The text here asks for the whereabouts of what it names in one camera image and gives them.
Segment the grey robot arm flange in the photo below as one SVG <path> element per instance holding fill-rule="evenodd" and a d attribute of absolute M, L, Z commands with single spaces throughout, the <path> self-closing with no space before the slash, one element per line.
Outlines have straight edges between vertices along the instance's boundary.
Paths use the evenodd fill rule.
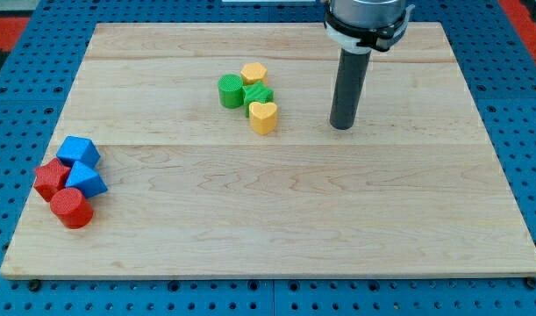
<path fill-rule="evenodd" d="M 387 52 L 404 36 L 415 8 L 405 0 L 329 1 L 325 32 L 350 54 Z"/>

